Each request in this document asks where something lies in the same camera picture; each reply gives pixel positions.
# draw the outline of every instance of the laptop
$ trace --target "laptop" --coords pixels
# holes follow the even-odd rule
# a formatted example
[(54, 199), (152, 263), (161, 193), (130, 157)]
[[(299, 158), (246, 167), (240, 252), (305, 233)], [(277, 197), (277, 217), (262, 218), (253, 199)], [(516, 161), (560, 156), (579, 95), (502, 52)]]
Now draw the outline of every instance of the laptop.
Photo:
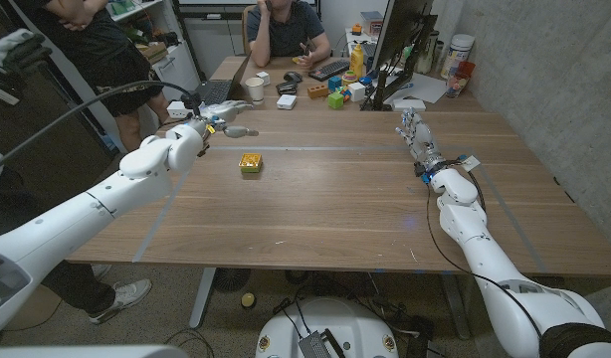
[(239, 67), (232, 80), (207, 81), (200, 84), (195, 91), (199, 93), (202, 101), (206, 105), (210, 105), (219, 104), (224, 100), (231, 99), (235, 90), (240, 86), (248, 60), (250, 60), (250, 55), (246, 57), (246, 60)]

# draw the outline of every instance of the gray t-shirt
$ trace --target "gray t-shirt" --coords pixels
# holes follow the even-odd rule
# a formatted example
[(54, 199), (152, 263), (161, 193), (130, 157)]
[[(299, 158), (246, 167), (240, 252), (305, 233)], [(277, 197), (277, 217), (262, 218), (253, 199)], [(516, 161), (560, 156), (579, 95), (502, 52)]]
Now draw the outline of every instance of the gray t-shirt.
[[(259, 6), (248, 13), (246, 28), (248, 42), (257, 39), (261, 19)], [(305, 44), (307, 39), (313, 39), (324, 32), (323, 25), (318, 20), (316, 13), (305, 1), (297, 1), (292, 4), (290, 18), (285, 24), (271, 18), (269, 30), (271, 57), (303, 55), (304, 50), (299, 43)]]

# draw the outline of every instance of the sneaker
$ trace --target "sneaker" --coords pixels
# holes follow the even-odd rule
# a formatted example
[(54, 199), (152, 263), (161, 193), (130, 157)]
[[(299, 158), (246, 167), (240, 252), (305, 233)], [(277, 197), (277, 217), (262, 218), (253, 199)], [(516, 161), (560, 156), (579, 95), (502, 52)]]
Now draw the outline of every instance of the sneaker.
[(91, 265), (91, 268), (94, 271), (94, 277), (97, 280), (100, 280), (102, 277), (104, 277), (104, 275), (107, 274), (110, 271), (110, 268), (112, 267), (113, 265)]
[(111, 307), (102, 312), (90, 314), (89, 321), (93, 324), (101, 324), (110, 320), (121, 310), (132, 307), (142, 301), (151, 287), (152, 284), (148, 278), (122, 286), (119, 285), (119, 282), (114, 284), (115, 302)]

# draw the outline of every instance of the man's hand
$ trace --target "man's hand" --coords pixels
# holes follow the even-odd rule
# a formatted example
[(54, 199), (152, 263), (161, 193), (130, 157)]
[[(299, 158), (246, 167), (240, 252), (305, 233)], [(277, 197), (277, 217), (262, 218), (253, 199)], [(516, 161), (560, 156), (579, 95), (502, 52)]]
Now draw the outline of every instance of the man's hand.
[(303, 43), (299, 44), (299, 46), (301, 46), (302, 49), (304, 49), (304, 52), (307, 53), (307, 55), (299, 56), (299, 61), (297, 62), (297, 65), (305, 69), (311, 69), (312, 65), (314, 65), (314, 54), (310, 52), (307, 49), (307, 46), (304, 45)]
[(270, 10), (268, 6), (266, 6), (266, 0), (257, 0), (257, 6), (259, 6), (259, 11), (261, 11), (263, 17), (270, 16)]

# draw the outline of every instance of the computer monitor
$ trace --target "computer monitor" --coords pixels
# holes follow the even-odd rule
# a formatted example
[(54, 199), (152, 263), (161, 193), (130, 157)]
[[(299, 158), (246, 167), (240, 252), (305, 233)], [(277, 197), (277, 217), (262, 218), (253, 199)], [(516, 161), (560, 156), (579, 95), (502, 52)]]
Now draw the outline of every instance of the computer monitor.
[(382, 101), (393, 95), (400, 86), (412, 79), (414, 65), (422, 49), (427, 46), (429, 35), (434, 30), (437, 16), (429, 15), (433, 0), (389, 0), (383, 19), (372, 71), (379, 74), (380, 68), (387, 62), (394, 66), (406, 46), (414, 45), (411, 54), (405, 61), (402, 74), (392, 84), (384, 87), (385, 79), (379, 83), (382, 91), (377, 90), (374, 109), (381, 109)]

